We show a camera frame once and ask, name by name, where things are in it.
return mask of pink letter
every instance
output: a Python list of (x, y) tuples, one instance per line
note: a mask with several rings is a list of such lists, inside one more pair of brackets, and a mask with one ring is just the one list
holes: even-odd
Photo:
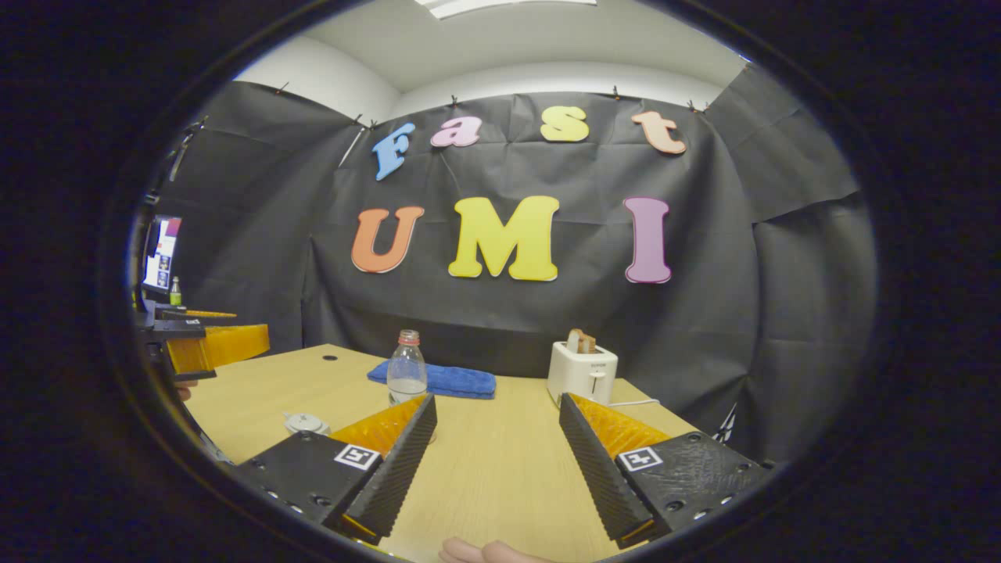
[(634, 284), (664, 284), (671, 268), (664, 263), (664, 215), (668, 204), (653, 197), (627, 197), (623, 205), (633, 213), (633, 263), (626, 278)]
[(441, 130), (431, 137), (434, 146), (469, 146), (479, 140), (476, 132), (483, 120), (478, 117), (456, 117), (441, 124)]

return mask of orange letter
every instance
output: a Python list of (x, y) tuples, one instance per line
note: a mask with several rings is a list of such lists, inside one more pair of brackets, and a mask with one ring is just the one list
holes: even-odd
[(643, 132), (647, 135), (647, 141), (654, 145), (654, 148), (661, 152), (670, 154), (681, 154), (685, 152), (685, 143), (671, 138), (671, 129), (677, 129), (678, 125), (671, 119), (664, 119), (656, 111), (647, 111), (633, 116), (635, 123), (643, 125)]
[(424, 214), (423, 207), (400, 207), (396, 210), (396, 236), (392, 239), (392, 247), (384, 254), (372, 251), (375, 245), (375, 233), (382, 224), (382, 219), (389, 216), (385, 209), (365, 209), (358, 214), (358, 232), (354, 235), (354, 245), (351, 247), (351, 261), (354, 267), (370, 273), (385, 273), (399, 265), (410, 247), (410, 235), (417, 217)]

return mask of yellow letter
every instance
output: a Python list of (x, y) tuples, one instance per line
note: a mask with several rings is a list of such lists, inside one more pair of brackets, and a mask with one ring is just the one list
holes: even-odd
[(543, 111), (545, 125), (541, 130), (546, 140), (577, 142), (588, 138), (591, 128), (584, 122), (588, 115), (580, 107), (554, 105)]
[(476, 245), (490, 275), (504, 271), (511, 252), (518, 246), (515, 263), (508, 273), (515, 279), (550, 282), (557, 278), (557, 266), (550, 256), (553, 213), (560, 201), (549, 195), (532, 195), (518, 204), (508, 224), (500, 222), (490, 200), (466, 197), (455, 202), (462, 217), (458, 227), (458, 249), (448, 273), (455, 277), (478, 277), (483, 266), (476, 261)]

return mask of cable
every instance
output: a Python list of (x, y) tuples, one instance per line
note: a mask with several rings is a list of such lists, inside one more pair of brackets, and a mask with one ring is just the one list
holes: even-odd
[(610, 403), (609, 407), (622, 407), (624, 405), (645, 405), (647, 403), (660, 403), (657, 399), (647, 399), (646, 401), (629, 401), (627, 403)]

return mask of blue letter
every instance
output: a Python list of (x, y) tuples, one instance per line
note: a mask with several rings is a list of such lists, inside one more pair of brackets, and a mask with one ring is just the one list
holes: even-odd
[(386, 177), (403, 163), (403, 157), (398, 156), (396, 153), (402, 154), (406, 152), (406, 149), (410, 146), (410, 141), (406, 138), (406, 134), (412, 133), (415, 128), (413, 123), (407, 123), (390, 133), (389, 136), (375, 143), (375, 146), (372, 147), (372, 152), (378, 156), (378, 173), (375, 174), (376, 180)]

